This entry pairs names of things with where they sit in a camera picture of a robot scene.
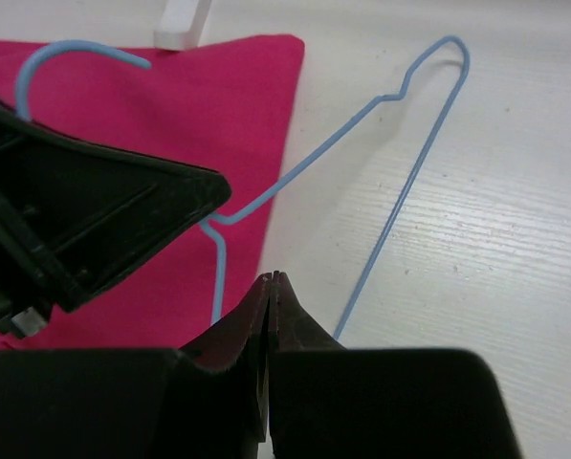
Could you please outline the light blue wire hanger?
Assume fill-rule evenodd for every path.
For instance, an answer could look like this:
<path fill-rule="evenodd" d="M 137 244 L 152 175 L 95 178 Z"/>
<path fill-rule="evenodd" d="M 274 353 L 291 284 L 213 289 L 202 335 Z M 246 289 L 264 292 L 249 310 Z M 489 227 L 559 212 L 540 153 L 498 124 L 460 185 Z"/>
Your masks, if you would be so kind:
<path fill-rule="evenodd" d="M 340 319 L 333 333 L 333 338 L 338 339 L 345 328 L 347 320 L 354 310 L 356 302 L 358 301 L 362 289 L 371 274 L 371 271 L 380 255 L 384 243 L 391 233 L 395 221 L 405 203 L 406 197 L 409 194 L 417 176 L 420 172 L 425 159 L 451 109 L 455 99 L 457 98 L 460 90 L 462 89 L 471 66 L 471 54 L 464 43 L 464 41 L 455 35 L 447 35 L 436 41 L 422 52 L 408 67 L 404 78 L 402 80 L 400 89 L 393 94 L 385 94 L 374 97 L 370 100 L 357 114 L 355 114 L 348 122 L 341 128 L 335 131 L 327 140 L 325 140 L 318 148 L 310 153 L 304 160 L 297 164 L 285 175 L 280 177 L 273 185 L 268 187 L 265 191 L 248 202 L 245 206 L 237 210 L 232 215 L 223 215 L 217 212 L 211 213 L 200 221 L 199 226 L 204 235 L 211 239 L 216 247 L 216 268 L 214 277 L 214 289 L 212 295 L 212 307 L 210 323 L 216 324 L 221 318 L 223 313 L 223 299 L 226 284 L 226 271 L 227 271 L 227 258 L 228 246 L 224 236 L 215 229 L 211 224 L 216 222 L 223 226 L 233 226 L 252 215 L 255 211 L 268 203 L 275 195 L 292 180 L 299 176 L 306 170 L 312 163 L 318 160 L 324 153 L 326 153 L 332 146 L 340 141 L 346 134 L 348 134 L 354 127 L 356 127 L 367 115 L 371 113 L 381 103 L 399 102 L 406 97 L 410 82 L 418 70 L 418 68 L 439 49 L 447 45 L 453 45 L 459 49 L 462 55 L 461 70 L 458 79 L 453 85 L 444 106 L 442 107 L 437 119 L 432 125 L 428 137 L 421 148 L 418 157 L 411 168 L 406 181 L 399 193 L 398 198 L 390 211 L 384 227 L 369 254 L 367 261 L 362 269 L 360 277 L 355 284 L 355 287 L 346 302 L 346 305 L 340 315 Z M 107 57 L 132 64 L 137 67 L 148 69 L 150 63 L 148 60 L 141 58 L 122 50 L 115 49 L 97 42 L 88 40 L 62 40 L 48 44 L 38 51 L 34 52 L 22 64 L 19 72 L 17 73 L 14 83 L 14 111 L 16 116 L 25 121 L 32 119 L 31 108 L 29 103 L 29 92 L 33 77 L 38 68 L 51 58 L 57 55 L 63 55 L 72 52 L 87 52 L 98 55 L 105 55 Z"/>

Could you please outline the pink trousers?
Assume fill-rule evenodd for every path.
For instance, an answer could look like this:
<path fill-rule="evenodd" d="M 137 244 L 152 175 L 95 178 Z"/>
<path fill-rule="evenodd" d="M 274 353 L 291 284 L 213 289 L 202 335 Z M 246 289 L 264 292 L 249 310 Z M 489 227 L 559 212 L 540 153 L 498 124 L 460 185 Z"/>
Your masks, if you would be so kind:
<path fill-rule="evenodd" d="M 181 53 L 139 50 L 144 70 L 89 53 L 44 63 L 33 77 L 35 121 L 91 142 L 222 173 L 232 214 L 278 178 L 304 42 L 258 35 Z M 120 285 L 39 334 L 0 334 L 0 350 L 179 347 L 210 323 L 215 246 L 190 229 Z"/>

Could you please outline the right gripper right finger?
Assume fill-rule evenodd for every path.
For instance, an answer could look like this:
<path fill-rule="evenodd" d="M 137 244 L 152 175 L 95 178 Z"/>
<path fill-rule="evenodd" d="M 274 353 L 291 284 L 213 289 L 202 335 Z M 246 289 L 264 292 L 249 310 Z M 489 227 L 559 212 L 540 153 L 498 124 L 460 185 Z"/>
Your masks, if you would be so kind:
<path fill-rule="evenodd" d="M 269 334 L 270 434 L 276 458 L 344 458 L 340 409 L 346 350 L 303 308 L 286 273 L 275 273 Z"/>

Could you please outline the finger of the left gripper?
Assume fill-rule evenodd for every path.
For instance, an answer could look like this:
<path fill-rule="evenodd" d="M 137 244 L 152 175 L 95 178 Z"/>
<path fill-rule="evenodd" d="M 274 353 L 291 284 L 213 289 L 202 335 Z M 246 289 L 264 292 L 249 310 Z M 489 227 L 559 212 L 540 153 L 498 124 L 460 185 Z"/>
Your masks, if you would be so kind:
<path fill-rule="evenodd" d="M 230 196 L 217 171 L 65 136 L 0 100 L 0 332 L 77 310 Z"/>

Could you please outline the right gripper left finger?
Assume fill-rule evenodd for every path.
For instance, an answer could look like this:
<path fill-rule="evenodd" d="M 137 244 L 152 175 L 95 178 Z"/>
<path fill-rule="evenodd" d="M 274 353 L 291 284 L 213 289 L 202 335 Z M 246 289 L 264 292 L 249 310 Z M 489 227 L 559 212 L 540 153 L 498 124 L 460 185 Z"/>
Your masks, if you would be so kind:
<path fill-rule="evenodd" d="M 186 458 L 255 458 L 268 418 L 271 276 L 260 275 L 240 303 L 187 344 L 181 363 Z"/>

